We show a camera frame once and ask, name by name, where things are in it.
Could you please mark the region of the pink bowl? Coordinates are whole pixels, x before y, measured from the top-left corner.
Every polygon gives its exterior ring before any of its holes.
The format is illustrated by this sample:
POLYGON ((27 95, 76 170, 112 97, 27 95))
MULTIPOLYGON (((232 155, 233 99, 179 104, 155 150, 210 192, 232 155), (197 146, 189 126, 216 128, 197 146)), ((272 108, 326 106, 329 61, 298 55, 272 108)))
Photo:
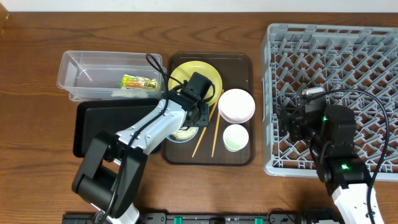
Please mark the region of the pink bowl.
POLYGON ((254 98, 245 90, 235 88, 224 92, 218 102, 219 112, 231 124, 245 123, 255 112, 254 98))

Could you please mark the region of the blue bowl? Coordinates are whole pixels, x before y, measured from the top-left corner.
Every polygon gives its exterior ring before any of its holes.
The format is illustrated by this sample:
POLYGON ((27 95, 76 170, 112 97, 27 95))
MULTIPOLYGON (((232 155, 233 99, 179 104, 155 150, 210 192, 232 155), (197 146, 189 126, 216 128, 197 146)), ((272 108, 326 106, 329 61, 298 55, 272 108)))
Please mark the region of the blue bowl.
POLYGON ((182 127, 167 136, 167 139, 172 142, 183 143, 191 140, 197 134, 199 127, 182 127))

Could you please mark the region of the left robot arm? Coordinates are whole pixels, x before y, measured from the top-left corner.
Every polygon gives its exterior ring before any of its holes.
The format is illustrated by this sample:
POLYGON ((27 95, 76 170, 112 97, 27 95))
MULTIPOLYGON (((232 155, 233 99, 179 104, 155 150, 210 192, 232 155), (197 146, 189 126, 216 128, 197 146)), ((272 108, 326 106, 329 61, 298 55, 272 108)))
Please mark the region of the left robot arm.
POLYGON ((97 134, 72 182, 72 190, 99 210, 93 223, 136 223, 133 205, 149 154, 182 127, 208 126, 206 93, 214 84, 195 72, 165 92, 155 109, 116 134, 97 134))

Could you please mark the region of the white cup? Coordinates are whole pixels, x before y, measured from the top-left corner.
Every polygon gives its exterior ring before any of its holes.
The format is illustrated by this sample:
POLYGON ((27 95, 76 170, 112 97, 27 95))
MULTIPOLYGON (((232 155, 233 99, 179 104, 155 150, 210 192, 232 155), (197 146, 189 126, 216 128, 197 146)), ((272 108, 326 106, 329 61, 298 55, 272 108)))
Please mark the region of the white cup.
POLYGON ((223 133, 223 142, 228 151, 240 151, 249 142, 248 131, 240 124, 229 125, 223 133))

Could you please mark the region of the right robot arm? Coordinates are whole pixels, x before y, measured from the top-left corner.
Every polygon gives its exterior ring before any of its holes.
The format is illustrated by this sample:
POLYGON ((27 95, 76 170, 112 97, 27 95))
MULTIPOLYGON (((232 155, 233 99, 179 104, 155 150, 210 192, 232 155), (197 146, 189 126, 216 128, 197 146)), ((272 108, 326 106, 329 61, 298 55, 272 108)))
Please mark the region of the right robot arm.
POLYGON ((278 125, 279 136, 308 143, 317 176, 345 223, 383 223, 370 172, 354 153, 352 109, 319 98, 302 104, 294 114, 280 110, 278 125))

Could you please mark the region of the green snack wrapper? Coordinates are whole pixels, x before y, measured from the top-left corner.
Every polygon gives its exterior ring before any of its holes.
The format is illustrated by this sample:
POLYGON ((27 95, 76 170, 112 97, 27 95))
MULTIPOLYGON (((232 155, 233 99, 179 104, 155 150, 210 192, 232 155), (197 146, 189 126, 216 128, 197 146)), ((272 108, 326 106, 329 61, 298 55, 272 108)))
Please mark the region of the green snack wrapper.
POLYGON ((145 89, 145 90, 154 90, 157 88, 158 82, 156 79, 150 79, 146 77, 137 77, 125 74, 122 77, 120 88, 130 89, 145 89))

